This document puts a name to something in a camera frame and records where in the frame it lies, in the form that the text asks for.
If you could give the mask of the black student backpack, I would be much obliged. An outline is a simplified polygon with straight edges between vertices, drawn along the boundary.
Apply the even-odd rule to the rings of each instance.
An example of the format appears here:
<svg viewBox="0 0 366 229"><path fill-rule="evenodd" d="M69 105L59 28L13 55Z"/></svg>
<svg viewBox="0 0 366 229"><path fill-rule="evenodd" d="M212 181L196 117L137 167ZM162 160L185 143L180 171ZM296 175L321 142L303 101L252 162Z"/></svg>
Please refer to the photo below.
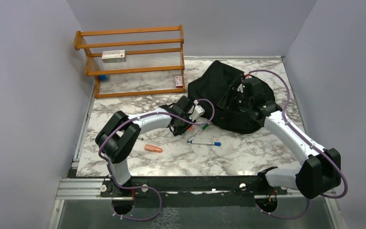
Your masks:
<svg viewBox="0 0 366 229"><path fill-rule="evenodd" d="M267 83L220 61L214 61L204 74L188 83L188 98L207 99L201 103L203 117L224 130L251 134L264 126L265 118L282 108L275 102Z"/></svg>

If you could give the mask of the copper orange pen case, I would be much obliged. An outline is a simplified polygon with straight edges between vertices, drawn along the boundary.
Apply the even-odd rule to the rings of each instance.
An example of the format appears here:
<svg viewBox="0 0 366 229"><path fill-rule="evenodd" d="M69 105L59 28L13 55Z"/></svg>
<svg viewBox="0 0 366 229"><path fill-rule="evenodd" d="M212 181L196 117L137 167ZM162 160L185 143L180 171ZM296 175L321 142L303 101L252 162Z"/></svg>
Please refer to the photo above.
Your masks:
<svg viewBox="0 0 366 229"><path fill-rule="evenodd" d="M162 153L163 152L163 149L162 148L157 147L157 146L153 146L153 145L149 145L149 144L146 144L144 146L144 149L146 151L149 151L149 152L156 152L156 153Z"/></svg>

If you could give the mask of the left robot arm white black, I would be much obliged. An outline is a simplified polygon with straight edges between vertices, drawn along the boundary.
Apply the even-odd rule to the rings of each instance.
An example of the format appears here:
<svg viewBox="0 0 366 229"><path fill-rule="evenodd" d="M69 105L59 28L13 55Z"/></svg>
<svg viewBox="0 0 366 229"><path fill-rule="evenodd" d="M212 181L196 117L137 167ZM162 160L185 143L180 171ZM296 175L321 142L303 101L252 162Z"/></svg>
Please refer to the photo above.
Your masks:
<svg viewBox="0 0 366 229"><path fill-rule="evenodd" d="M127 115L117 111L95 138L101 150L100 157L108 163L114 180L112 188L119 196L130 192L131 174L127 157L138 137L156 129L168 128L174 136L182 135L205 110L186 96L170 105L161 105L152 112Z"/></svg>

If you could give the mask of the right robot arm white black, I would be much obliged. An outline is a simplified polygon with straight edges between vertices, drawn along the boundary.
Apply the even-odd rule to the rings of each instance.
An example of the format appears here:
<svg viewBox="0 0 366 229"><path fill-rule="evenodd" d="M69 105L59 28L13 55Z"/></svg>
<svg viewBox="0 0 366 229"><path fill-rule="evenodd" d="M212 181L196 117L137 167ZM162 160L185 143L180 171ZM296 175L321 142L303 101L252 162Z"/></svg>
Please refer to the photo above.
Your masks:
<svg viewBox="0 0 366 229"><path fill-rule="evenodd" d="M300 169L278 167L261 172L256 189L268 194L275 187L299 190L313 199L339 186L341 156L334 149L326 149L302 132L287 117L273 96L267 94L268 85L256 77L242 79L238 86L229 85L217 105L243 114L243 121L252 120L278 137L300 164Z"/></svg>

